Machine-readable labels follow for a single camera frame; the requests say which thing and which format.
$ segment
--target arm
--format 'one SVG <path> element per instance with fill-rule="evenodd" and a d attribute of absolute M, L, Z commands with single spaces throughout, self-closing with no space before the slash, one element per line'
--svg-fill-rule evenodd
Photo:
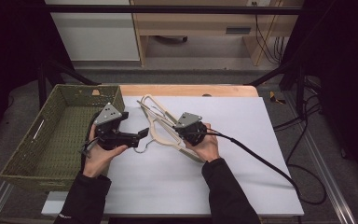
<path fill-rule="evenodd" d="M 211 125 L 205 125 L 210 132 Z M 195 147 L 187 142 L 185 144 L 206 161 L 202 167 L 202 175 L 210 189 L 209 204 L 213 223 L 260 223 L 226 161 L 220 158 L 216 136 L 206 135 Z"/>
<path fill-rule="evenodd" d="M 92 125 L 89 140 L 94 138 L 94 134 L 95 125 Z M 114 157 L 120 155 L 127 148 L 127 146 L 121 146 L 112 150 L 104 150 L 95 144 L 85 160 L 83 172 L 77 175 L 70 188 L 55 224 L 101 223 L 105 197 L 111 184 L 110 179 L 101 173 Z"/>

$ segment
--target metal hook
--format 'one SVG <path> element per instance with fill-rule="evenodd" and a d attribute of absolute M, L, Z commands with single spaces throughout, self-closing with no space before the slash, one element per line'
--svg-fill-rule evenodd
<path fill-rule="evenodd" d="M 146 146 L 145 146 L 145 149 L 143 150 L 143 151 L 138 151 L 138 150 L 136 150 L 136 147 L 133 149 L 136 153 L 144 153 L 144 152 L 146 152 L 147 151 L 147 147 L 149 146 L 149 144 L 150 143 L 152 143 L 152 142 L 154 142 L 155 140 L 154 139 L 152 139 L 150 142 L 148 142 L 147 144 L 146 144 Z"/>

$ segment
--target green basket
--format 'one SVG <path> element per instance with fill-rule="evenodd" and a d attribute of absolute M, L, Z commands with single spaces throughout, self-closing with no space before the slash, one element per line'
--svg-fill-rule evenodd
<path fill-rule="evenodd" d="M 22 189 L 69 190 L 90 120 L 107 103 L 124 111 L 119 86 L 56 85 L 0 176 Z"/>

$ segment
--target gray floor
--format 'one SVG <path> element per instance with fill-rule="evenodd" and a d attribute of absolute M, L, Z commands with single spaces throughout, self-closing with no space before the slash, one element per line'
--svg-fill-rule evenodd
<path fill-rule="evenodd" d="M 253 67 L 246 51 L 241 49 L 244 49 L 244 45 L 237 37 L 190 36 L 186 43 L 173 43 L 152 38 L 144 68 L 134 63 L 83 63 L 77 66 L 78 71 L 85 77 L 103 83 L 116 84 L 243 84 L 266 74 L 276 66 L 265 60 L 261 66 Z M 66 77 L 66 80 L 73 81 L 69 77 Z M 272 125 L 281 124 L 294 117 L 288 104 L 281 105 L 269 100 L 269 91 L 275 91 L 279 98 L 283 98 L 277 87 L 278 82 L 279 77 L 258 88 L 259 95 L 265 100 Z M 13 105 L 6 111 L 0 123 L 0 171 L 34 121 L 38 111 L 36 82 L 19 87 L 10 95 L 8 100 L 11 102 L 14 99 Z M 356 162 L 341 158 L 339 144 L 323 115 L 314 114 L 310 117 L 309 130 L 358 223 L 358 166 Z M 299 137 L 300 130 L 294 126 L 276 134 L 283 156 L 286 157 Z M 316 173 L 304 141 L 298 146 L 292 163 L 301 164 Z M 316 201 L 321 197 L 321 187 L 311 176 L 292 168 L 290 171 L 305 198 Z M 46 197 L 44 192 L 29 192 L 14 188 L 2 210 L 1 223 L 7 223 L 3 221 L 3 218 L 8 217 L 51 219 L 40 215 Z M 305 223 L 340 223 L 329 200 L 322 205 L 303 203 L 303 208 L 305 210 L 303 222 Z M 296 223 L 296 219 L 266 220 L 266 223 L 291 222 Z"/>

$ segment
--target black sleeve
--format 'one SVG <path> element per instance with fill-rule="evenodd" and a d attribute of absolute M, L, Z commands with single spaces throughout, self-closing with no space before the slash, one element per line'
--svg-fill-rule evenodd
<path fill-rule="evenodd" d="M 54 224 L 100 224 L 110 184 L 103 175 L 90 178 L 79 173 Z"/>
<path fill-rule="evenodd" d="M 260 223 L 237 179 L 222 158 L 206 162 L 202 175 L 210 189 L 213 224 Z"/>

